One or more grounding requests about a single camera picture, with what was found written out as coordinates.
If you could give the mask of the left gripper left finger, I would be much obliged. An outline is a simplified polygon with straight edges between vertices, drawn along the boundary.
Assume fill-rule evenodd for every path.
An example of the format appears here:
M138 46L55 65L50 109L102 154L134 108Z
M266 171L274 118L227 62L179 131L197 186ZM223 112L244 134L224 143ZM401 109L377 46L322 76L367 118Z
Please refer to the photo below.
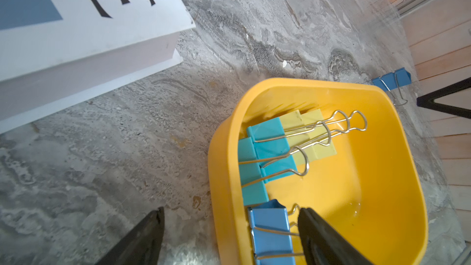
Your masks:
M147 214L108 251L99 265L156 265L164 237L164 208Z

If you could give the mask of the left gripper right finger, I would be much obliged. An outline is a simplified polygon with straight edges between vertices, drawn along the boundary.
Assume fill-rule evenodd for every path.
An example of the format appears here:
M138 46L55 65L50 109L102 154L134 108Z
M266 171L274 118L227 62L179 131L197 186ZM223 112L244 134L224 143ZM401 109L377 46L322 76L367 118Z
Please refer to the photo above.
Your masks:
M371 262L311 208L301 208L298 230L308 265L369 265Z

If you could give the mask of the blue binder clip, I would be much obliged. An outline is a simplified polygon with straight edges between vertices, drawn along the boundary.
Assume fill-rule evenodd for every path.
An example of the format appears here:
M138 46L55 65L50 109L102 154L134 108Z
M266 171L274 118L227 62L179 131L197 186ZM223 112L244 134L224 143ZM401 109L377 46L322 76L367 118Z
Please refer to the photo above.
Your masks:
M395 106L404 106L408 101L403 97L401 87L412 83L411 73L404 67L394 72L372 79L372 84L382 89Z
M295 265L287 208L276 199L248 208L251 243L256 265Z

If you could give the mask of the yellow plastic storage box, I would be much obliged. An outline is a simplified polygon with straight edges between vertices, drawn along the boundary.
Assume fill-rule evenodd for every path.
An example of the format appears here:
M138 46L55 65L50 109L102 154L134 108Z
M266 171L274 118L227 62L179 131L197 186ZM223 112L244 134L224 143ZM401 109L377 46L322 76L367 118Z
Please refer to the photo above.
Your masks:
M376 86L285 78L252 87L212 137L208 172L221 262L255 263L238 142L248 127L294 110L350 114L353 131L333 138L337 153L312 162L305 177L269 182L269 196L287 208L312 208L374 264L419 264L427 248L426 205L390 99Z

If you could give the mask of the teal binder clip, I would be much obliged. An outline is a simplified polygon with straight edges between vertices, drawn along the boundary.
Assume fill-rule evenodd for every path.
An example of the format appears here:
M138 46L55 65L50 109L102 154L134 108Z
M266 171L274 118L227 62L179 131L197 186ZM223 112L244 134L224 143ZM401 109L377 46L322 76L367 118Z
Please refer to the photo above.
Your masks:
M247 132L255 144L259 159L277 158L288 154L292 148L288 144L280 118L251 126ZM299 171L304 170L304 164L297 167Z
M304 170L299 171L293 155L300 154ZM238 142L237 157L245 207L256 206L269 201L266 185L289 176L304 177L310 169L309 157L298 146L291 148L286 155L277 158L259 159L252 139L244 138Z

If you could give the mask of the yellow binder clip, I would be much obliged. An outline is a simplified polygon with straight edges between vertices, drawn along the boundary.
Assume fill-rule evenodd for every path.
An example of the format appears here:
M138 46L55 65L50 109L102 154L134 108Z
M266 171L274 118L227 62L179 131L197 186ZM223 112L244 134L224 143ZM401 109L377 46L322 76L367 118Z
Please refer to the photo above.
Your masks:
M301 115L302 114L300 114L298 111L295 111L280 118L286 139L290 147L298 146L302 148L301 144L303 142L307 142L309 139L307 130L305 129L305 123L302 121ZM304 150L295 150L292 154L292 157L296 165L300 166L304 164L304 155L307 155L309 161L314 161L314 152L312 150L308 150L307 152Z
M354 131L364 132L368 128L366 116L359 110L351 114L335 110L332 114L323 116L320 110L314 110L301 115L309 137L301 144L302 149L314 152L314 160L323 159L337 154L334 138L350 134Z

